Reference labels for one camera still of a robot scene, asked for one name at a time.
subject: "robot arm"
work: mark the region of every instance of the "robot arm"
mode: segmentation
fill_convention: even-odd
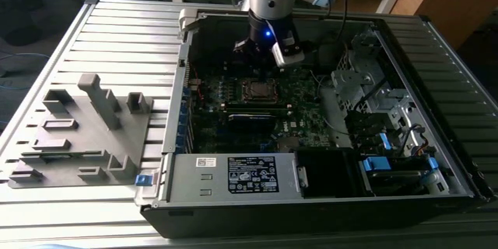
[[[304,60],[292,7],[293,0],[249,0],[248,39],[236,45],[238,50],[249,46],[256,57],[270,53],[280,68]]]

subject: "aluminum extrusion table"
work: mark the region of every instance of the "aluminum extrusion table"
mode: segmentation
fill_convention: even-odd
[[[403,246],[409,246],[413,245],[412,239],[417,239],[417,246],[432,246],[433,242],[440,242],[451,247],[451,244],[475,243],[476,236],[485,236],[487,241],[495,242],[496,204],[469,213],[441,216],[401,230],[168,240],[160,237],[138,213],[133,203],[133,185],[21,190],[7,187],[17,152],[26,145],[23,141],[34,134],[35,128],[30,124],[39,121],[37,111],[43,109],[39,102],[42,95],[48,89],[60,87],[69,93],[77,93],[76,83],[81,73],[98,73],[101,84],[112,89],[116,96],[140,91],[153,97],[140,168],[158,167],[180,44],[176,36],[177,17],[185,7],[232,9],[224,5],[86,0],[0,137],[0,247],[62,244],[81,248],[241,248],[343,242],[361,243],[363,246],[380,242],[383,247],[392,245],[399,248],[396,243],[385,241],[401,240]],[[368,16],[380,17],[392,29],[432,97],[448,116],[449,124],[456,127],[457,136],[465,143],[467,152],[473,156],[487,183],[498,190],[498,110],[491,97],[429,22],[412,16]],[[483,141],[476,143],[472,141],[475,138]],[[433,237],[444,237],[444,240],[428,239]]]

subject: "sticker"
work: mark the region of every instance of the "sticker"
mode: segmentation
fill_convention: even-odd
[[[214,167],[216,158],[214,157],[197,157],[194,161],[194,167]]]
[[[228,192],[278,192],[274,157],[229,157]]]

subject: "power supply label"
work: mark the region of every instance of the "power supply label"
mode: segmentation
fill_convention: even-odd
[[[232,194],[278,192],[274,157],[229,157],[228,191]]]

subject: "blue latch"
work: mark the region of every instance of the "blue latch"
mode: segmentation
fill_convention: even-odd
[[[364,171],[391,170],[387,157],[367,157],[363,160]]]
[[[380,133],[380,139],[381,139],[383,147],[385,148],[385,150],[391,150],[392,147],[391,147],[391,144],[388,143],[387,135],[383,132]]]
[[[134,185],[138,187],[152,186],[152,175],[137,175]]]
[[[435,160],[435,158],[428,158],[428,165],[432,170],[439,168],[437,161]]]

